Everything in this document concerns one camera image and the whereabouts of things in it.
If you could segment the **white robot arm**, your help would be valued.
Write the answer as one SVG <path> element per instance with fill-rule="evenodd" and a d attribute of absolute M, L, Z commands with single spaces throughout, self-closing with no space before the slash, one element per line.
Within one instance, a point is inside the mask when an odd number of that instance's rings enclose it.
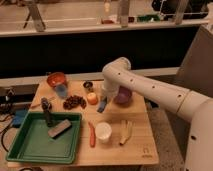
<path fill-rule="evenodd" d="M 123 86 L 190 122 L 184 171 L 213 171 L 213 98 L 134 74 L 125 57 L 106 64 L 102 74 L 101 95 L 107 100 Z"/>

